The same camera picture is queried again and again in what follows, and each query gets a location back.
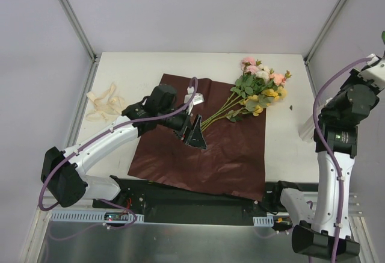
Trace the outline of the red wrapping paper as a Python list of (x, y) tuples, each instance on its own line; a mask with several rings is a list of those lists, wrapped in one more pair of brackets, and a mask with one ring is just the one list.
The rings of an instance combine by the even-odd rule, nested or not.
[(266, 113), (233, 123), (220, 119), (203, 133), (207, 148), (190, 147), (157, 126), (140, 137), (128, 175), (206, 194), (262, 200)]

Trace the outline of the cream ribbon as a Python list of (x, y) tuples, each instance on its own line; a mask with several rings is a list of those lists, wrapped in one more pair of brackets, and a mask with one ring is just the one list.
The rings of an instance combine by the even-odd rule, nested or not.
[(86, 96), (92, 105), (92, 109), (85, 115), (85, 119), (90, 122), (110, 122), (122, 114), (127, 107), (123, 97), (116, 95), (117, 86), (114, 82), (100, 96), (96, 96), (89, 91)]

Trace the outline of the artificial flower bouquet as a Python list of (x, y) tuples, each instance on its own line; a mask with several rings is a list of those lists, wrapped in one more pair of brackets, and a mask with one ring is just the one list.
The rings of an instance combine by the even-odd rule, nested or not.
[(292, 78), (292, 73), (278, 73), (252, 57), (243, 58), (240, 62), (239, 78), (230, 89), (230, 95), (223, 105), (202, 123), (205, 131), (221, 119), (235, 123), (244, 116), (260, 116), (263, 111), (287, 95), (285, 84)]

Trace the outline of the pink rose stem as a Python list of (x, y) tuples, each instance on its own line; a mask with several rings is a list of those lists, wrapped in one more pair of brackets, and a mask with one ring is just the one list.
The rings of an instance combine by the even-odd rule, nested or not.
[(381, 33), (381, 39), (383, 41), (383, 45), (385, 46), (385, 31)]

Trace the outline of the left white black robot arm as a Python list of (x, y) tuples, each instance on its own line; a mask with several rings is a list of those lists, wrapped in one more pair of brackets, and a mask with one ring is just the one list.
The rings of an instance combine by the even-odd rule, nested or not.
[(81, 199), (102, 199), (113, 208), (123, 207), (128, 195), (118, 178), (87, 174), (102, 158), (158, 125), (171, 129), (187, 146), (207, 148), (200, 127), (202, 117), (191, 117), (193, 107), (203, 103), (203, 95), (198, 93), (197, 87), (189, 86), (183, 105), (176, 107), (176, 98), (174, 87), (158, 85), (151, 95), (126, 107), (115, 121), (88, 140), (64, 150), (50, 148), (43, 161), (41, 192), (49, 191), (56, 204), (63, 208)]

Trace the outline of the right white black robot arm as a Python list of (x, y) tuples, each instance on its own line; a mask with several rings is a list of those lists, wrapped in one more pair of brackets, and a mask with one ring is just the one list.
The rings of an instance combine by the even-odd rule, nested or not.
[(267, 197), (274, 211), (287, 211), (292, 221), (292, 249), (297, 254), (341, 262), (360, 253), (351, 235), (348, 198), (357, 155), (358, 125), (377, 106), (384, 90), (384, 59), (365, 58), (362, 70), (350, 64), (338, 93), (321, 110), (313, 109), (314, 141), (319, 166), (316, 208), (311, 209), (299, 185), (278, 181)]

